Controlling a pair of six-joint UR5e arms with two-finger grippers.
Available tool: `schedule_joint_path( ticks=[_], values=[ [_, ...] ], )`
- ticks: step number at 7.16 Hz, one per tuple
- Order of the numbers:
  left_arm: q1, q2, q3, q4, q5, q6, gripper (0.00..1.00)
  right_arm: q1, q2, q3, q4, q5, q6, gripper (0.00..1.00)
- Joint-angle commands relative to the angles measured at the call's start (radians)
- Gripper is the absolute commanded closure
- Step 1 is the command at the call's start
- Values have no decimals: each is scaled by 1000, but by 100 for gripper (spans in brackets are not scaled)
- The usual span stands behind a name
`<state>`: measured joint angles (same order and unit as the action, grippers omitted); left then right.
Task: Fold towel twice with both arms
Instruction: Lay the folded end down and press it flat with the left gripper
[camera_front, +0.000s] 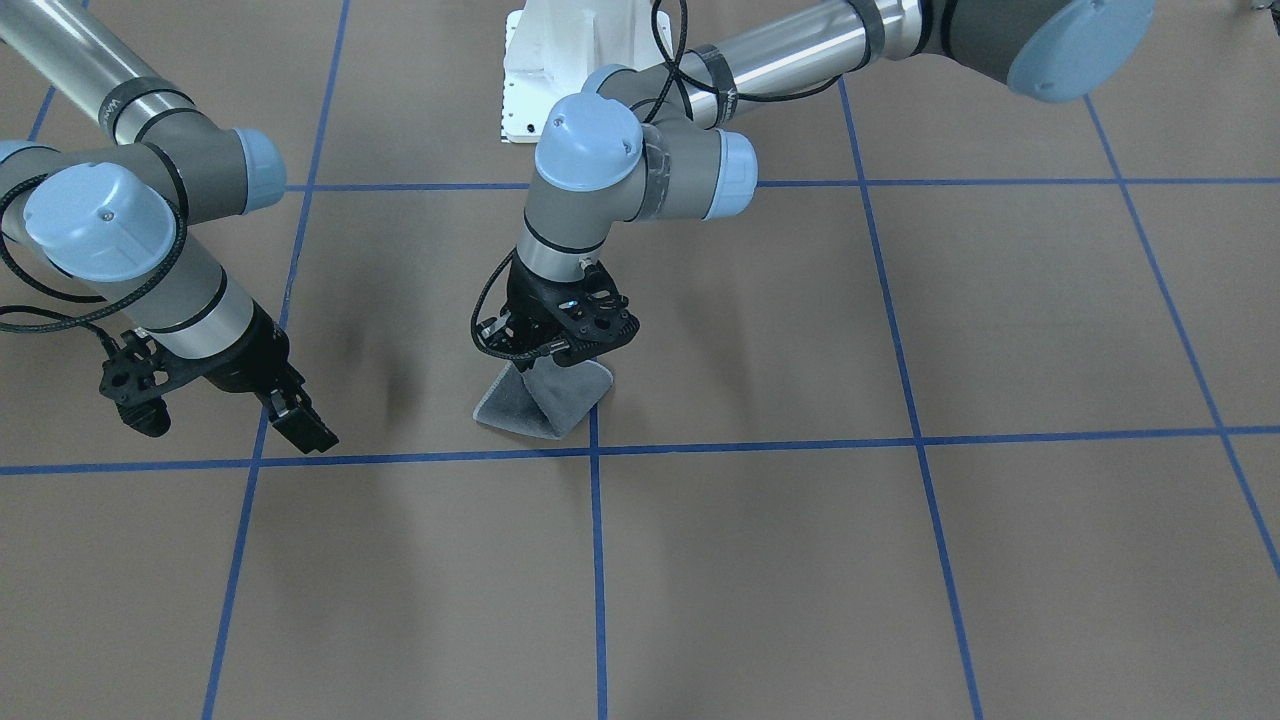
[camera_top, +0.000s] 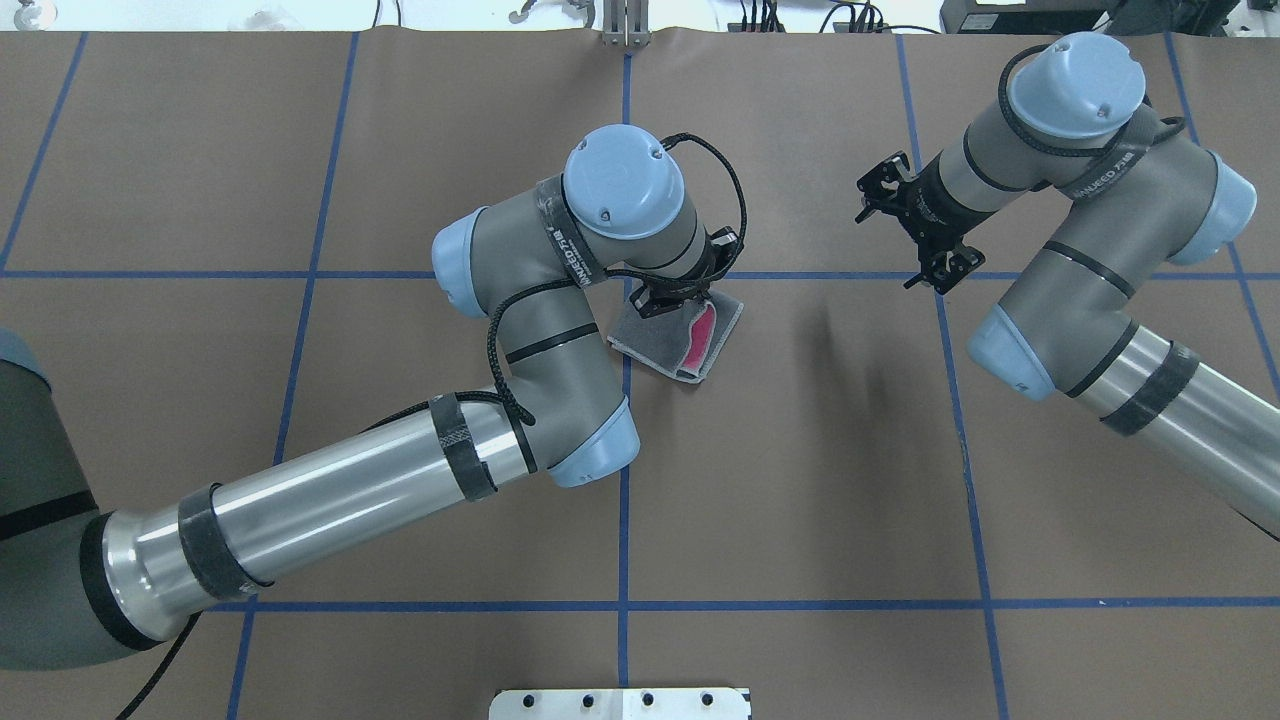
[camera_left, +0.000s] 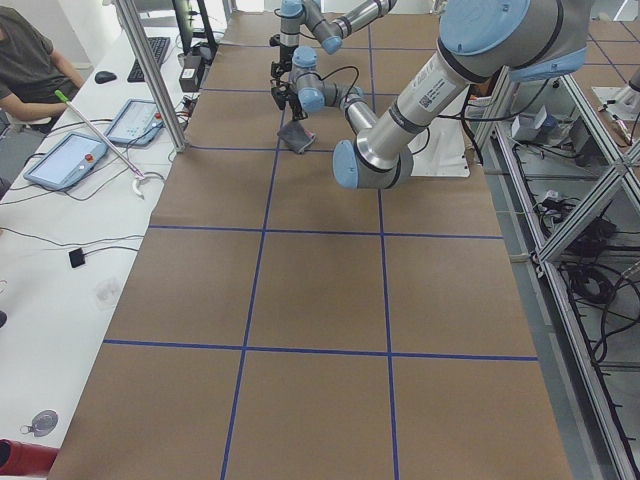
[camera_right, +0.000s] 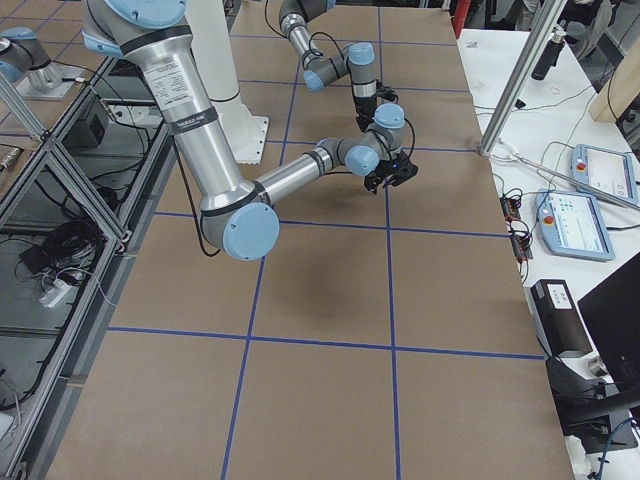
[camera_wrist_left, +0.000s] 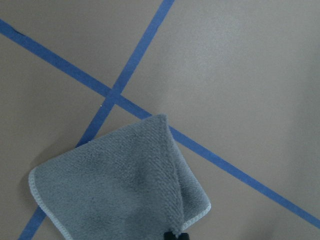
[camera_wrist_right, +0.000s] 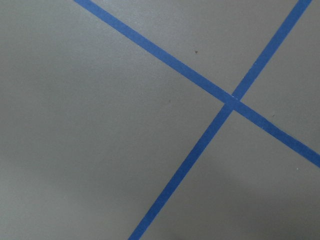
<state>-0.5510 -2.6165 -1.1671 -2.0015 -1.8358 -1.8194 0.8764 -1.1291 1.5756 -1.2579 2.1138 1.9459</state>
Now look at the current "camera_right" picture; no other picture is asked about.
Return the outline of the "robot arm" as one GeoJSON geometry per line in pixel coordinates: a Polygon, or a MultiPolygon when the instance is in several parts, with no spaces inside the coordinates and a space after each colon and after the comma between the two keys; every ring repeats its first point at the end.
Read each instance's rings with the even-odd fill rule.
{"type": "Polygon", "coordinates": [[[373,122],[378,101],[395,102],[398,96],[377,78],[374,72],[376,55],[371,43],[338,47],[331,57],[316,45],[308,24],[335,5],[334,1],[285,1],[279,10],[279,28],[299,56],[308,90],[318,92],[342,78],[350,79],[356,123],[361,131],[365,131],[373,122]]]}
{"type": "Polygon", "coordinates": [[[314,45],[308,24],[334,5],[332,1],[285,1],[279,10],[279,29],[299,56],[309,90],[320,91],[343,77],[350,78],[361,134],[324,139],[295,161],[249,181],[239,170],[197,70],[185,2],[83,4],[85,46],[141,69],[200,189],[199,231],[209,244],[235,259],[264,257],[280,233],[274,203],[336,167],[362,177],[371,193],[379,186],[398,186],[418,172],[402,148],[404,110],[395,91],[376,78],[372,45],[349,44],[333,57],[326,57],[314,45]]]}

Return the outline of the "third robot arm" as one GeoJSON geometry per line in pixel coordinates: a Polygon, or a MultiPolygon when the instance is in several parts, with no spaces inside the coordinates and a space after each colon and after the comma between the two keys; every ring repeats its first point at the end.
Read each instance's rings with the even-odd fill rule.
{"type": "Polygon", "coordinates": [[[26,100],[61,101],[73,85],[87,81],[84,72],[54,62],[30,28],[1,32],[1,74],[26,100]]]}

